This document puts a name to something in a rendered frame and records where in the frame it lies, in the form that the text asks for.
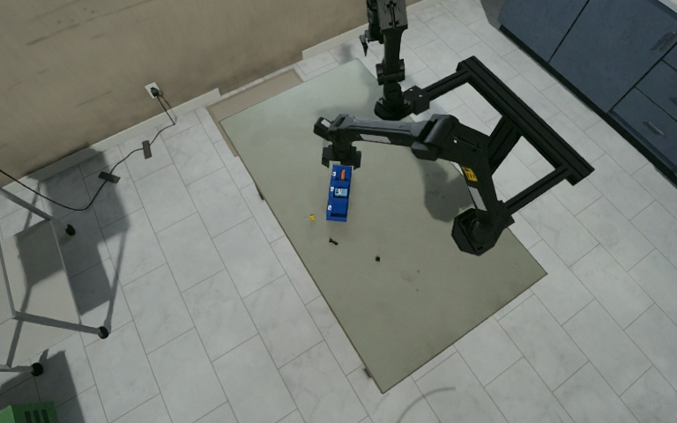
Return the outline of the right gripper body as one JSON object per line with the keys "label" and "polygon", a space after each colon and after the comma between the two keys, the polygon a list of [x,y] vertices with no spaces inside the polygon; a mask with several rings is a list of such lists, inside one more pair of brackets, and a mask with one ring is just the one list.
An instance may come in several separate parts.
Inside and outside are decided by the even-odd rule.
{"label": "right gripper body", "polygon": [[[369,30],[365,30],[364,34],[360,35],[361,43],[370,43],[371,41],[378,41],[379,44],[383,44],[383,34],[380,33],[380,26],[374,25],[372,22],[372,31],[371,34]],[[366,40],[367,39],[367,40]]]}

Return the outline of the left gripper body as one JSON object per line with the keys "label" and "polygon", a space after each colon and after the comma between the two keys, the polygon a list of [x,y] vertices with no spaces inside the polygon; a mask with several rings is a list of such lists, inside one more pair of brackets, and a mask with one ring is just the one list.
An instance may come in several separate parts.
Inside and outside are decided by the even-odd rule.
{"label": "left gripper body", "polygon": [[[334,152],[332,151],[334,150]],[[361,155],[356,154],[357,147],[352,146],[352,152],[350,153],[350,147],[347,150],[340,151],[336,149],[333,145],[328,145],[328,147],[323,148],[322,159],[327,159],[331,161],[340,161],[340,165],[344,166],[361,166]]]}

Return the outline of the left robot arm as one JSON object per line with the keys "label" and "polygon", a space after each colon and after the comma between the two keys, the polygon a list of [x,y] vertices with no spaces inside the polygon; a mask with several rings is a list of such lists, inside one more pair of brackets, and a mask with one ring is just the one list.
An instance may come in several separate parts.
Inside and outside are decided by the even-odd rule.
{"label": "left robot arm", "polygon": [[458,225],[474,252],[496,244],[510,221],[510,210],[497,199],[488,164],[489,135],[460,123],[454,115],[432,114],[421,122],[397,122],[339,114],[332,122],[319,117],[313,131],[340,151],[350,147],[351,153],[352,142],[367,141],[413,147],[413,155],[420,160],[458,163],[475,207]]}

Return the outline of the blue rack of bins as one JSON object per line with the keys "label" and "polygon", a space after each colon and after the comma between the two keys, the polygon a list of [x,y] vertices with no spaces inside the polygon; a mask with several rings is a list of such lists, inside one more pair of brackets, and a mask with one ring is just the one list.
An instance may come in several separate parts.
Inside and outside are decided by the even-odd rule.
{"label": "blue rack of bins", "polygon": [[[341,181],[342,170],[345,170],[344,181]],[[333,165],[326,220],[346,222],[351,176],[352,176],[352,167]],[[347,189],[346,198],[334,197],[335,188]]]}

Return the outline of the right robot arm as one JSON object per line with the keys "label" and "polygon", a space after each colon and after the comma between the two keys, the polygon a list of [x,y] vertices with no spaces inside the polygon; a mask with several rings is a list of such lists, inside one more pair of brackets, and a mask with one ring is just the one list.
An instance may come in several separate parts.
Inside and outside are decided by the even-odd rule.
{"label": "right robot arm", "polygon": [[376,63],[377,82],[379,79],[378,85],[383,85],[383,98],[377,99],[377,104],[390,114],[397,115],[411,107],[411,102],[405,99],[399,83],[405,80],[404,58],[399,59],[401,36],[408,29],[405,0],[370,0],[372,8],[368,0],[366,2],[369,33],[371,34],[373,22],[380,26],[381,34],[386,36],[386,66],[384,60]]}

